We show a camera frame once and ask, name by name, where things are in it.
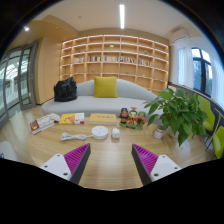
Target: ceiling light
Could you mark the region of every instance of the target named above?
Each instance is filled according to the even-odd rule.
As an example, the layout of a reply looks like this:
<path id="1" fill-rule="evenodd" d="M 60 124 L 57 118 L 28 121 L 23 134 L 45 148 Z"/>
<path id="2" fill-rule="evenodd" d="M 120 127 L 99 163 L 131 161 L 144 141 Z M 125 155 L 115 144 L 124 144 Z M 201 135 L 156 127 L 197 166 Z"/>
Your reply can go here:
<path id="1" fill-rule="evenodd" d="M 120 23 L 121 29 L 124 29 L 124 5 L 120 5 Z"/>
<path id="2" fill-rule="evenodd" d="M 24 30 L 25 30 L 25 31 L 29 31 L 29 27 L 24 26 Z"/>

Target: ceiling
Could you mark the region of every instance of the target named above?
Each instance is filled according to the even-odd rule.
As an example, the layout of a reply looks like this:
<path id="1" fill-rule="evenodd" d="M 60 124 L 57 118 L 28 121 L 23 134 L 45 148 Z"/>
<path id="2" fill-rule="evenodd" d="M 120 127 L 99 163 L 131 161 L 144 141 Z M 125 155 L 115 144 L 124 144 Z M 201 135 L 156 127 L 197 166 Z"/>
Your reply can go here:
<path id="1" fill-rule="evenodd" d="M 120 28 L 119 4 L 125 5 L 125 28 L 169 38 L 182 24 L 193 25 L 187 17 L 159 0 L 64 0 L 39 14 L 34 20 L 55 16 L 78 31 Z"/>

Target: white sofa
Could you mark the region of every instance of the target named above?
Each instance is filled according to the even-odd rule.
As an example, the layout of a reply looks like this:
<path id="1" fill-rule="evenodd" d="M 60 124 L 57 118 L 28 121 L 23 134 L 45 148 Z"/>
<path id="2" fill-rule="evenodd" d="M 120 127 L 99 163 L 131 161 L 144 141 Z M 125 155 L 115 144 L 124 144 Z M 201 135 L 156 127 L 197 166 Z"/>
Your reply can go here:
<path id="1" fill-rule="evenodd" d="M 144 108 L 143 104 L 147 100 L 153 100 L 157 96 L 145 88 L 123 80 L 117 79 L 117 95 L 118 98 L 96 98 L 94 97 L 94 80 L 86 81 L 77 85 L 76 100 L 69 102 L 55 102 L 54 99 L 46 101 L 42 104 L 42 112 L 44 115 L 56 113 L 62 115 L 64 113 L 85 113 L 89 117 L 91 113 L 111 113 L 118 114 L 121 108 L 125 107 L 128 112 L 131 107 L 136 107 L 136 111 L 144 111 L 148 120 L 149 108 Z M 153 114 L 162 114 L 161 110 L 156 110 Z M 155 124 L 162 125 L 159 116 L 155 118 Z"/>

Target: glass door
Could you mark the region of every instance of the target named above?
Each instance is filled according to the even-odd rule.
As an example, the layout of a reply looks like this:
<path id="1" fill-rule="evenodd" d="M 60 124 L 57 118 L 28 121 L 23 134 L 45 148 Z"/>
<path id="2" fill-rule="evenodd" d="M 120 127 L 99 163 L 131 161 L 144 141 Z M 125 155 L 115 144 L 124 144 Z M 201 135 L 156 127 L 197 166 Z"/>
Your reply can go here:
<path id="1" fill-rule="evenodd" d="M 3 91 L 6 64 L 7 58 L 4 58 L 0 64 L 0 128 L 4 126 L 9 119 L 8 111 L 6 109 L 5 91 Z"/>
<path id="2" fill-rule="evenodd" d="M 21 111 L 18 95 L 18 68 L 21 53 L 22 48 L 16 48 L 8 53 L 4 90 L 9 118 Z"/>
<path id="3" fill-rule="evenodd" d="M 35 107 L 34 57 L 37 42 L 8 51 L 0 62 L 0 129 L 21 110 Z"/>
<path id="4" fill-rule="evenodd" d="M 35 50 L 36 44 L 28 45 L 23 48 L 20 57 L 18 87 L 21 110 L 26 110 L 35 106 L 33 87 Z"/>

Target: cushion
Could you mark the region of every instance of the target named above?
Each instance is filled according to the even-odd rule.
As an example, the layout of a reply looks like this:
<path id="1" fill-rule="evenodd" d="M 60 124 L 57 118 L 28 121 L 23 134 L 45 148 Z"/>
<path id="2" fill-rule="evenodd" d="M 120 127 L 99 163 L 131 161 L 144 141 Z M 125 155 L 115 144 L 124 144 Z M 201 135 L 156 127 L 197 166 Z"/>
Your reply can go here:
<path id="1" fill-rule="evenodd" d="M 118 98 L 117 77 L 93 77 L 95 97 Z"/>

